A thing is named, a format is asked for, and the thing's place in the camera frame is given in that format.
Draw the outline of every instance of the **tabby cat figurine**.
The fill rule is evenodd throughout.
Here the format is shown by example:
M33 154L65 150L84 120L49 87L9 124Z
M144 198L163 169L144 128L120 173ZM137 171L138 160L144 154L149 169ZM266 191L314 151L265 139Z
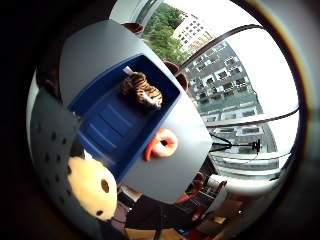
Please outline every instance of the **tabby cat figurine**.
M132 72L122 83L122 94L127 95L134 91L137 101L145 106L156 109L161 108L162 93L158 88L148 83L146 75L142 72Z

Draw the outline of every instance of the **perforated panel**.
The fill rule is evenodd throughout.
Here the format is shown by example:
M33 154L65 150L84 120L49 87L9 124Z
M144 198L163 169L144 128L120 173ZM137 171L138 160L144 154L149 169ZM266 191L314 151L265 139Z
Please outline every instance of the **perforated panel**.
M108 223L100 222L85 212L73 196L67 179L70 149L80 124L80 119L40 89L30 127L34 167L58 209L82 231L95 239L106 239L109 234L104 232L103 225Z

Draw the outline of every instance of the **wooden floor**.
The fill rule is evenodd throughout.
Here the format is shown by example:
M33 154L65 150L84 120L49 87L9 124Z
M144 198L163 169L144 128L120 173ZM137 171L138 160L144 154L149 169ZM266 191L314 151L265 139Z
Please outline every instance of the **wooden floor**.
M131 228L125 229L126 235L130 240L152 240L155 230L136 230ZM186 240L173 228L163 229L160 240Z

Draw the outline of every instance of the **sky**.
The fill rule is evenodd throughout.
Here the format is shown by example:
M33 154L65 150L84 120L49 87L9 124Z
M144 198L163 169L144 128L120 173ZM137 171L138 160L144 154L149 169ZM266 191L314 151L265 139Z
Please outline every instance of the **sky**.
M250 14L227 0L164 0L164 2L206 21L215 36L241 25L260 25ZM244 65L265 113L283 112L298 104L288 64L266 31L247 30L226 40ZM279 151L292 146L297 124L298 114L269 123Z

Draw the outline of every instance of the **building facade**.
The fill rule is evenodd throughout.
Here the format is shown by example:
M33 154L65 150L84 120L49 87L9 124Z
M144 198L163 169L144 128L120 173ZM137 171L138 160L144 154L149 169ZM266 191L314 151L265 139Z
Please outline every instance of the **building facade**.
M223 41L213 46L191 62L183 72L189 79L189 97L197 107L204 122L237 119L262 114L249 76L240 59ZM273 134L266 123L208 129L215 143L244 145L261 142L259 153L277 150ZM211 158L220 175L241 179L272 179L279 174L278 159L260 160L259 153L251 146L234 146L227 153L251 154L249 160L216 157L221 149L213 145Z
M175 29L172 37L180 40L181 50L195 53L199 48L214 39L212 29L201 19L182 13L183 22Z

